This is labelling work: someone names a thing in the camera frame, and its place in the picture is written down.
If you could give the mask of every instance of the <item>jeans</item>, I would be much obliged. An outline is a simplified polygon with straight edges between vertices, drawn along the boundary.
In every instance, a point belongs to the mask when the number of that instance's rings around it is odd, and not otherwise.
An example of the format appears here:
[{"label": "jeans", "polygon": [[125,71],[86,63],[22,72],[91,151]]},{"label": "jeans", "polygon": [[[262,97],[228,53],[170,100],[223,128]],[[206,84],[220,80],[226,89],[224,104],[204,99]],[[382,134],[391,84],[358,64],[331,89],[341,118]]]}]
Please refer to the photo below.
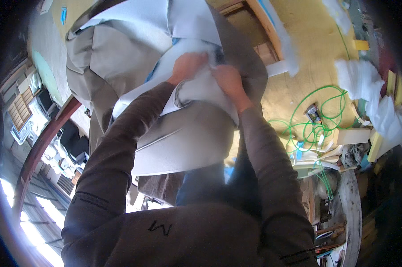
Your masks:
[{"label": "jeans", "polygon": [[188,171],[176,197],[177,206],[205,202],[220,202],[253,217],[261,217],[261,203],[257,177],[248,159],[244,136],[241,132],[240,147],[234,171],[225,184],[223,163]]}]

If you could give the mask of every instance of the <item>right hand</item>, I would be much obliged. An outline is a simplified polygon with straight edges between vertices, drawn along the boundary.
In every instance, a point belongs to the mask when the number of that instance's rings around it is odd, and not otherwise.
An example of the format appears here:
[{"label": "right hand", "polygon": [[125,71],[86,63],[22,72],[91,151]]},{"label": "right hand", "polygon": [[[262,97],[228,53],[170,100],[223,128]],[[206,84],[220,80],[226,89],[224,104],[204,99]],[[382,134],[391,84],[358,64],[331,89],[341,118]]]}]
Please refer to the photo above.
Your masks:
[{"label": "right hand", "polygon": [[238,115],[253,107],[253,103],[242,87],[241,75],[235,67],[219,65],[217,69],[211,69],[211,73],[222,91],[232,100]]}]

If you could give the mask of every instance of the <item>left hand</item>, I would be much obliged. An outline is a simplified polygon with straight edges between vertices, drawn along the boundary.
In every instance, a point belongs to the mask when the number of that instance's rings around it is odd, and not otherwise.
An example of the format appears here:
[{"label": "left hand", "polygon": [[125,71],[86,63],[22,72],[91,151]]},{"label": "left hand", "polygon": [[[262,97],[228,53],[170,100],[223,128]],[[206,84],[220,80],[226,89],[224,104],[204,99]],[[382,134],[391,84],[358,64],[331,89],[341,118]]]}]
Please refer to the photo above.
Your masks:
[{"label": "left hand", "polygon": [[173,74],[167,82],[177,86],[181,81],[192,79],[207,62],[208,54],[206,52],[185,53],[175,61]]}]

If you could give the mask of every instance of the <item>ventilation grille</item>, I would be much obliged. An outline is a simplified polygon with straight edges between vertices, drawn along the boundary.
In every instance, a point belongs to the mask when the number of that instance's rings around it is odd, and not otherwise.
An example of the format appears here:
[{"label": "ventilation grille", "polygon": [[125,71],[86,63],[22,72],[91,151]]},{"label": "ventilation grille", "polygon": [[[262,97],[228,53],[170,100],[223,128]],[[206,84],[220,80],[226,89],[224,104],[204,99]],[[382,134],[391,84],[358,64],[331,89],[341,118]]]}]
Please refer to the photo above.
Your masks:
[{"label": "ventilation grille", "polygon": [[60,175],[59,180],[57,181],[57,184],[60,186],[61,189],[63,189],[68,195],[73,190],[73,187],[75,186],[72,184],[72,179],[69,179],[63,175]]}]

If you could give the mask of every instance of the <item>debris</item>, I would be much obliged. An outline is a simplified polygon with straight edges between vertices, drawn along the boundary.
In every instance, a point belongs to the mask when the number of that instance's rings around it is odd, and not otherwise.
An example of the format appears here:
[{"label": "debris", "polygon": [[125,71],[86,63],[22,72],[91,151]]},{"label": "debris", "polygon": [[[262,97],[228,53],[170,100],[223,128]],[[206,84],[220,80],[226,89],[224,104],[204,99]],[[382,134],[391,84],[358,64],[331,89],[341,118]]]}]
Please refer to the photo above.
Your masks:
[{"label": "debris", "polygon": [[364,157],[364,154],[368,151],[369,144],[352,144],[345,145],[342,151],[342,164],[345,168],[359,166]]}]

